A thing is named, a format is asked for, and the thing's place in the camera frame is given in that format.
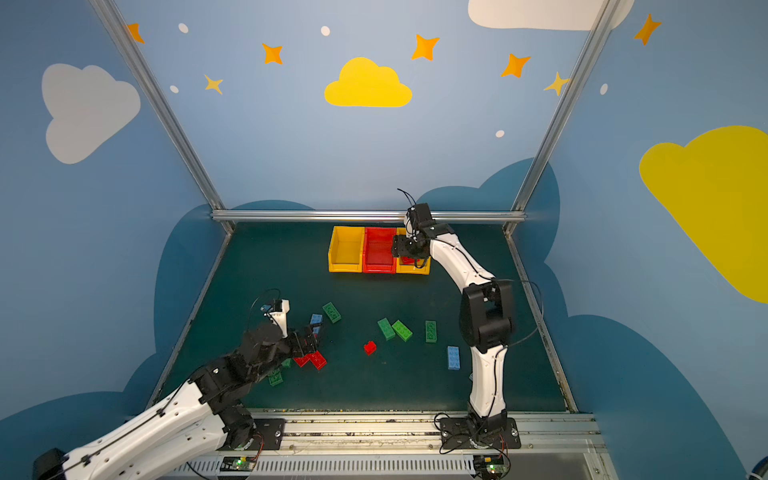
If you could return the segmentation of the dark green lego brick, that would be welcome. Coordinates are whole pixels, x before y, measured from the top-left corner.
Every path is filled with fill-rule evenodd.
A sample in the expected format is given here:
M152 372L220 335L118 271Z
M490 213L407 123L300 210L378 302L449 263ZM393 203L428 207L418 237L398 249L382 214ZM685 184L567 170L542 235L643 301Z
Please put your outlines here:
M425 323L425 342L435 344L438 341L437 324L435 321L426 320Z

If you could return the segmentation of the small red lego brick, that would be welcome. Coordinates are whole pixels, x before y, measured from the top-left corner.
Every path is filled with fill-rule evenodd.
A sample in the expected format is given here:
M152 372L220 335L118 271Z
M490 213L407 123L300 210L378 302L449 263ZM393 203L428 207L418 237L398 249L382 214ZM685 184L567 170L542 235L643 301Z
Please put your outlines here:
M364 351L365 351L365 353L366 353L368 356L370 356L370 355L372 355L373 353L375 353L375 352L376 352L376 350L377 350L377 345L376 345L376 343L375 343L374 341L368 341L368 342L367 342L367 343L364 345Z

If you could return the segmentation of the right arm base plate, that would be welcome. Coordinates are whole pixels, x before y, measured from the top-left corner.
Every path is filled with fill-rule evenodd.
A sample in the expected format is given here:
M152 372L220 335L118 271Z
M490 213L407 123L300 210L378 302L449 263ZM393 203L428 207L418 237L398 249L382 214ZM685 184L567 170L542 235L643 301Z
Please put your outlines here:
M513 418L507 418L503 426L495 427L480 427L479 423L469 417L439 416L433 423L439 433L441 454L467 449L506 452L522 446L517 423Z

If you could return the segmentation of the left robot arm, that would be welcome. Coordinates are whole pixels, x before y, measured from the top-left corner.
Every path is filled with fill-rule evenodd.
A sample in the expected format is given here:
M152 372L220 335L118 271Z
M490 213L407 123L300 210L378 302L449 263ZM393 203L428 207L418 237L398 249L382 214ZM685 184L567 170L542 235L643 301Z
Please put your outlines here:
M199 455L246 449L263 436L243 405L253 385L288 359L313 354L318 340L266 323L243 334L231 353L195 370L151 408L79 448L53 448L33 463L35 479L157 479Z

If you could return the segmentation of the red lego brick pair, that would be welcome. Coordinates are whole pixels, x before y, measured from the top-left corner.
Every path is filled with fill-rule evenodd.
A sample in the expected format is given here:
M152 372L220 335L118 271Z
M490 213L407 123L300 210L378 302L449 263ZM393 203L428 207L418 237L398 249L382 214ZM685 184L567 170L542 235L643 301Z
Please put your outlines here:
M296 357L294 358L294 362L299 367L312 364L317 370L322 370L327 365L326 358L319 351L309 353L303 357Z

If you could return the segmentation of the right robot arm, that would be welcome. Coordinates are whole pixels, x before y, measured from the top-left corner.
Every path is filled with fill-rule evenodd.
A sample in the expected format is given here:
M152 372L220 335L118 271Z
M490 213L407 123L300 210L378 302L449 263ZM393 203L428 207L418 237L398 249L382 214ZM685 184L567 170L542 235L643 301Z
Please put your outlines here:
M473 374L469 432L476 436L500 433L508 426L503 385L505 358L515 330L512 282L483 268L454 230L433 218L428 204L410 206L404 225L406 232L393 240L393 256L416 262L435 260L462 294L459 327L470 347Z

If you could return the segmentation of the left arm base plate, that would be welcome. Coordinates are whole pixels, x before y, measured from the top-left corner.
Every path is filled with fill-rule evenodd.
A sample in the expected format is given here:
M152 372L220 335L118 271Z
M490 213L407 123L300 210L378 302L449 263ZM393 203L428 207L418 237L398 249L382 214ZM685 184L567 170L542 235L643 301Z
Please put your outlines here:
M223 450L279 450L286 421L282 418L251 418L227 434Z

